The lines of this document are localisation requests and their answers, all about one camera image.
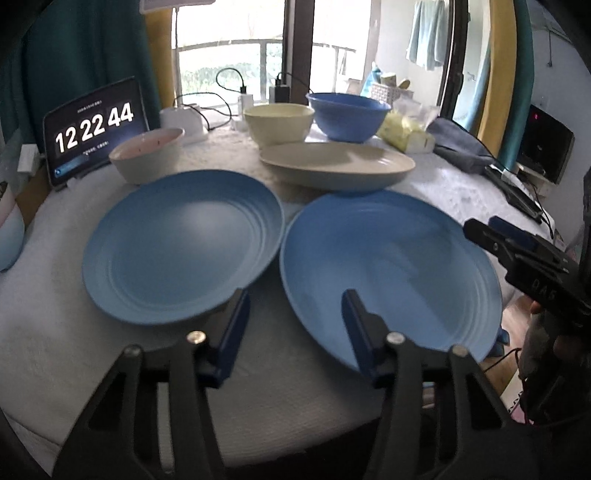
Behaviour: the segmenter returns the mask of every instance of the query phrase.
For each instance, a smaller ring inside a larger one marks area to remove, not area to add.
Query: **yellow package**
[[[435,147],[435,138],[417,121],[395,111],[386,115],[376,135],[404,153],[430,153]]]

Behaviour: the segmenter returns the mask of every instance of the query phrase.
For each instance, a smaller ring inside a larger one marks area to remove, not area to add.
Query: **dark gray cloth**
[[[434,152],[466,173],[480,174],[495,161],[480,140],[452,120],[439,117],[427,132],[435,137]]]

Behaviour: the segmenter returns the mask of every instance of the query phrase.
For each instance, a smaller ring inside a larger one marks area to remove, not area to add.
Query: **blue towel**
[[[443,0],[421,0],[415,4],[408,60],[425,70],[443,65],[447,53],[447,17]]]
[[[421,7],[423,2],[418,1],[414,4],[414,18],[413,18],[413,29],[410,32],[410,42],[407,48],[407,60],[413,63],[417,62],[417,51],[418,51],[418,32],[421,28]]]

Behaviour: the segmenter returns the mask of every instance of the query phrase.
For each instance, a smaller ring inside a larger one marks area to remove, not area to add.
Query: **balcony railing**
[[[200,48],[211,48],[221,47],[229,45],[247,45],[247,44],[259,44],[260,45],[260,57],[261,57],[261,70],[260,70],[260,88],[261,88],[261,102],[268,101],[267,97],[267,46],[269,44],[282,44],[283,40],[280,38],[256,38],[256,39],[245,39],[245,40],[219,40],[208,43],[199,43],[195,45],[189,45],[185,47],[179,47],[174,50],[175,55],[175,67],[176,67],[176,87],[177,92],[183,93],[183,85],[181,81],[180,71],[180,54],[182,52],[198,50]],[[335,51],[335,64],[333,68],[332,77],[332,91],[336,91],[337,76],[339,74],[339,57],[340,52],[343,51],[343,60],[341,63],[346,64],[347,54],[356,53],[356,50],[349,47],[340,47],[337,45],[330,45],[326,43],[313,43],[315,47],[332,48]]]

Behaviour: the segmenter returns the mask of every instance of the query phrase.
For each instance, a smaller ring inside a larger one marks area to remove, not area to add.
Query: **teal curtain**
[[[488,77],[491,74],[491,40],[488,41],[486,48],[486,56],[478,76],[474,98],[472,99],[472,106],[466,119],[460,122],[460,125],[472,133],[475,137],[478,136],[478,129],[480,128],[480,118],[482,117],[482,109],[486,99],[486,90],[488,89]]]
[[[517,161],[534,90],[534,41],[527,0],[514,0],[517,21],[517,65],[509,118],[498,160],[512,170]]]
[[[43,117],[92,90],[135,77],[150,128],[160,99],[139,0],[54,0],[0,69],[0,121],[8,140],[43,150]]]

